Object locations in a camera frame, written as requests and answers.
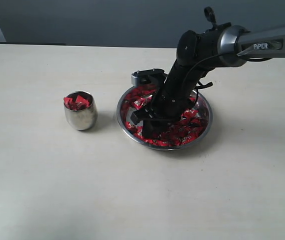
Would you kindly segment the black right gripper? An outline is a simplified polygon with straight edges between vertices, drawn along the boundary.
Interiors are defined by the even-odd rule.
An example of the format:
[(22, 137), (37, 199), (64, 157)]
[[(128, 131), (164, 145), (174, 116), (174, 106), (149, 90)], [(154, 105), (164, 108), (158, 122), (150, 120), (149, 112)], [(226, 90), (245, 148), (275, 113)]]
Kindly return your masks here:
[(204, 67), (183, 66), (175, 62), (152, 100), (130, 116), (134, 124), (143, 121), (142, 136), (157, 138), (164, 131), (165, 124), (178, 124), (182, 120), (180, 115), (189, 106), (191, 92), (207, 73)]

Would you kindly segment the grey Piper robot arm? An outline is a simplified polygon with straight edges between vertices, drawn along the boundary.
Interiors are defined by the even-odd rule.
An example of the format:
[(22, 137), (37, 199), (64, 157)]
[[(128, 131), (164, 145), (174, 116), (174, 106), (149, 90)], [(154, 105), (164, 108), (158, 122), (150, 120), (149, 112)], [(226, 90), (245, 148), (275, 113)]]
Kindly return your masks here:
[(208, 72), (216, 68), (241, 67), (247, 62), (285, 58), (285, 25), (251, 32), (229, 22), (217, 24), (210, 7), (204, 12), (212, 28), (201, 34), (189, 30), (181, 36), (169, 73), (156, 68), (132, 74), (135, 86), (156, 85), (151, 102), (130, 117), (134, 124), (143, 124), (145, 138), (161, 133), (194, 106), (190, 94)]

